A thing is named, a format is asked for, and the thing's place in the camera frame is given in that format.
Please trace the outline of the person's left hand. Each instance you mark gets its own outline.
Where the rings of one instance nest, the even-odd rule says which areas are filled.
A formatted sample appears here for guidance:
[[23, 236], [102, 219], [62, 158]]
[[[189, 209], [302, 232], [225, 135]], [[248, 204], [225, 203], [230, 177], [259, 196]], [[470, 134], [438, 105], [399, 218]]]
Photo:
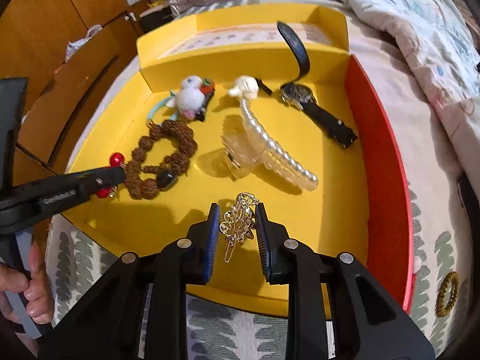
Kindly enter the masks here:
[[50, 291], [45, 259], [36, 241], [32, 242], [28, 263], [30, 279], [4, 263], [1, 264], [1, 313], [7, 320], [19, 323], [20, 320], [13, 311], [5, 291], [22, 293], [28, 301], [25, 308], [32, 320], [38, 324], [50, 323], [53, 320], [54, 299]]

